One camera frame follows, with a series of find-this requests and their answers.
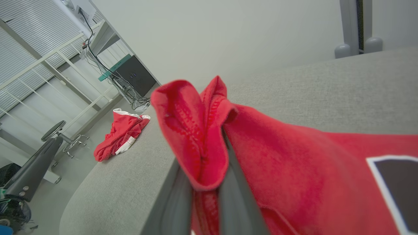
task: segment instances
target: white border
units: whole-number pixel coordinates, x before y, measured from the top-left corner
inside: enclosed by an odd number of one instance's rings
[[[389,189],[386,186],[385,181],[382,178],[379,170],[377,169],[375,162],[378,161],[385,161],[385,160],[408,160],[408,161],[416,161],[418,162],[418,158],[412,156],[398,156],[398,155],[385,155],[381,157],[371,157],[366,158],[367,164],[372,171],[373,176],[376,179],[377,185],[382,193],[383,198],[385,199],[386,205],[392,214],[393,220],[395,221],[396,227],[398,228],[400,235],[418,235],[417,233],[410,232],[406,227],[405,222],[403,221],[402,215],[399,212],[398,207],[395,204],[395,201],[392,198],[392,195],[389,192]]]
[[[129,139],[125,142],[125,143],[123,143],[117,150],[116,150],[116,152],[115,152],[115,154],[116,155],[118,155],[118,154],[120,154],[120,153],[123,153],[123,152],[125,152],[126,150],[128,150],[132,145],[133,145],[133,143],[135,142],[135,138],[133,138],[132,136],[130,136],[129,137]]]
[[[136,118],[141,118],[138,114],[132,114],[132,113],[128,113],[126,111],[122,111],[121,108],[117,108],[113,110],[114,113],[120,114],[120,115],[128,115],[128,116],[132,116],[132,117],[136,117]]]

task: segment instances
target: cable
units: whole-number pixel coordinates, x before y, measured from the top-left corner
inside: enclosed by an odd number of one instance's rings
[[[94,64],[92,64],[92,63],[89,62],[89,58],[86,55],[84,55],[84,57],[86,58],[87,63],[89,63],[91,66],[94,66],[94,67],[98,68],[100,70],[100,72],[102,73],[102,75],[103,75],[103,72],[101,71],[101,69],[99,68],[99,65],[97,63],[96,63],[97,66],[95,66]]]
[[[29,222],[30,218],[32,217],[32,211],[31,211],[31,208],[29,207],[29,205],[25,202],[25,200],[17,198],[17,197],[2,198],[2,199],[0,199],[0,204],[3,204],[3,203],[8,204],[11,201],[18,201],[18,202],[22,203],[22,212],[23,212],[23,215],[25,216],[24,220],[22,220],[18,217],[16,217],[15,219],[18,219],[18,220],[24,221],[24,222]]]
[[[90,27],[90,25],[89,25],[89,23],[87,22],[87,19],[86,19],[86,17],[84,16],[84,14],[83,14],[83,12],[82,11],[80,11],[80,13],[81,13],[81,15],[83,16],[83,18],[84,18],[84,21],[86,22],[86,24],[87,24],[87,26],[89,27],[89,29],[90,29],[90,31],[92,32],[92,34],[91,34],[91,36],[88,38],[88,42],[87,42],[87,48],[90,50],[90,53],[92,54],[92,56],[97,60],[97,62],[99,62],[100,63],[100,65],[101,66],[103,66],[107,71],[109,71],[110,72],[110,74],[111,74],[111,76],[110,76],[110,78],[108,77],[108,76],[106,76],[106,78],[107,79],[110,79],[111,81],[112,81],[112,84],[116,87],[116,89],[118,89],[119,90],[119,88],[117,88],[117,86],[116,86],[116,82],[115,82],[115,79],[114,78],[112,78],[112,75],[113,76],[115,76],[115,77],[117,77],[117,78],[119,78],[119,79],[122,79],[122,80],[124,80],[125,82],[127,82],[130,86],[131,86],[131,88],[132,88],[132,90],[134,91],[134,95],[135,95],[135,98],[134,97],[132,97],[132,95],[131,94],[129,94],[128,92],[126,92],[125,91],[125,95],[127,95],[131,100],[132,100],[132,102],[131,102],[131,108],[134,110],[134,108],[133,108],[133,104],[135,103],[137,103],[137,102],[140,102],[140,103],[143,103],[143,102],[146,102],[145,104],[143,104],[143,105],[148,105],[149,103],[150,103],[150,99],[149,98],[145,98],[144,100],[142,100],[142,99],[140,99],[140,97],[137,97],[136,96],[136,91],[133,89],[133,86],[132,86],[132,84],[129,82],[129,81],[127,81],[126,79],[124,79],[124,78],[122,78],[122,77],[120,77],[120,76],[117,76],[116,74],[114,74],[110,69],[108,69],[100,60],[99,60],[99,58],[93,53],[93,51],[92,51],[92,49],[90,48],[90,40],[91,40],[91,38],[93,37],[93,34],[94,34],[94,32],[93,32],[93,29]]]

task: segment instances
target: computer tower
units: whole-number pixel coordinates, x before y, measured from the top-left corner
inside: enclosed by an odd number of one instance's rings
[[[116,72],[123,79],[128,81],[132,85],[133,89],[142,97],[144,97],[156,83],[155,79],[135,56],[132,56],[129,60],[117,68]]]

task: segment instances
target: white wall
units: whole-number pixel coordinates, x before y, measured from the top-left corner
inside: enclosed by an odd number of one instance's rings
[[[90,0],[160,83],[334,59],[338,0]]]
[[[3,153],[0,152],[0,168],[7,166],[10,163],[12,162],[9,159],[6,159],[5,157],[3,157]]]
[[[418,45],[417,0],[373,0],[372,9],[372,35],[383,50]]]
[[[108,67],[113,66],[117,61],[123,58],[127,54],[132,54],[124,46],[121,41],[112,45],[108,50],[102,52],[99,58],[107,64]],[[69,67],[62,71],[62,74],[69,78],[71,82],[78,87],[88,98],[95,100],[100,96],[100,92],[104,92],[110,86],[106,81],[100,82],[97,78],[100,76],[99,70],[92,67],[87,61],[79,60],[75,65],[88,76],[89,81],[94,85],[90,85],[84,80],[73,68]],[[84,102],[80,97],[74,94],[67,86],[64,86],[58,79],[54,78],[50,80],[50,83],[67,98],[60,95],[51,86],[45,84],[37,90],[37,92],[51,101],[55,106],[62,107],[62,110],[55,108],[49,102],[46,102],[36,94],[31,94],[23,102],[29,107],[41,112],[43,115],[39,115],[36,112],[28,109],[27,107],[18,104],[12,110],[10,114],[18,117],[25,122],[29,123],[30,126],[22,124],[21,122],[4,115],[0,118],[2,123],[2,129],[17,139],[25,142],[27,145],[34,149],[38,149],[42,146],[41,137],[57,122],[66,120],[69,123],[75,118],[82,110],[84,110],[88,104]],[[114,88],[108,93],[110,98],[113,98],[117,94],[117,90]],[[107,99],[102,98],[98,105],[103,107],[107,103]],[[96,110],[90,108],[83,116],[80,117],[64,134],[71,137],[77,130],[79,130],[93,115],[96,114]]]

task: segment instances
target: stool leg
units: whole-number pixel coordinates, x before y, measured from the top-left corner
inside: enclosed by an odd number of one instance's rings
[[[61,136],[61,137],[64,139],[64,141],[65,141],[65,142],[67,142],[67,143],[71,143],[71,140],[72,140],[72,139],[70,139],[70,138],[66,137],[64,134],[62,134],[62,133],[60,133],[60,132],[57,132],[57,135]]]
[[[71,155],[69,151],[65,152],[69,157],[73,158],[74,155]]]

